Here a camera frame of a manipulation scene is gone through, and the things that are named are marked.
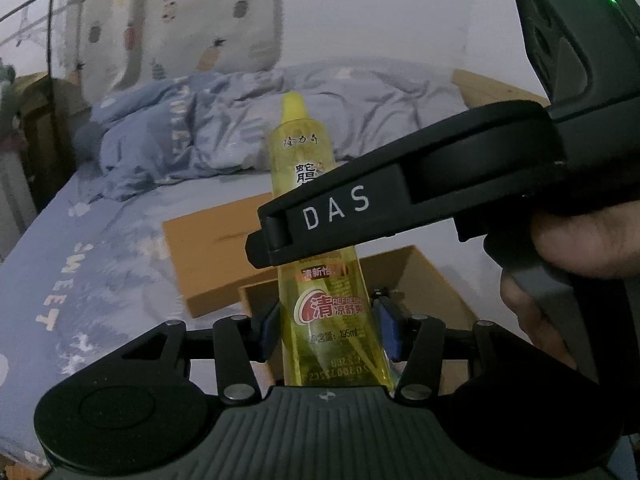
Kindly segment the person right hand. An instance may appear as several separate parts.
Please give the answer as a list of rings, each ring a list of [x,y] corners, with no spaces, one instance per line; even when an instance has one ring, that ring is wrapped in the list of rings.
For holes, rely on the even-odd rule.
[[[532,239],[544,260],[570,273],[590,278],[639,274],[637,202],[572,218],[540,218],[533,223]],[[576,367],[558,330],[508,272],[501,274],[500,296],[535,347],[570,368]]]

